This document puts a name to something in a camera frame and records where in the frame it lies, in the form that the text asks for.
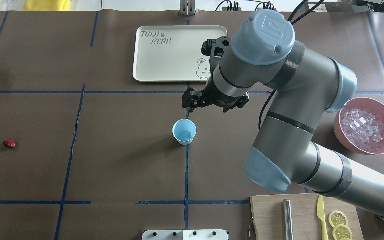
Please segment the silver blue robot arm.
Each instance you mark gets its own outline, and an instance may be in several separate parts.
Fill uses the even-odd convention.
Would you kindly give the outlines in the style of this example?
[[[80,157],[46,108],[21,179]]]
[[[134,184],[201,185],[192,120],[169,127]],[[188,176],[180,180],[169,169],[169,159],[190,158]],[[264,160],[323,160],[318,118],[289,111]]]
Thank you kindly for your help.
[[[183,108],[241,108],[258,82],[277,91],[244,165],[252,181],[275,192],[300,184],[384,220],[384,174],[311,141],[323,113],[355,94],[352,70],[296,41],[292,23],[269,9],[249,14],[232,38],[208,39],[201,52],[210,77],[204,90],[184,92]]]

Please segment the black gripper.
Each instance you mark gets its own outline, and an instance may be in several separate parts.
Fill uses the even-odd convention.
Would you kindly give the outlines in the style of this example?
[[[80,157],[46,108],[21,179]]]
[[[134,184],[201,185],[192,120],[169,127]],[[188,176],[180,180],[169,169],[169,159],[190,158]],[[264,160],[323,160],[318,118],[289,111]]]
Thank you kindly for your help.
[[[218,92],[198,91],[195,88],[187,88],[182,95],[182,107],[193,112],[196,108],[203,108],[209,105],[216,105],[223,108],[226,113],[232,108],[242,108],[250,100],[249,92],[239,97],[229,97]]]

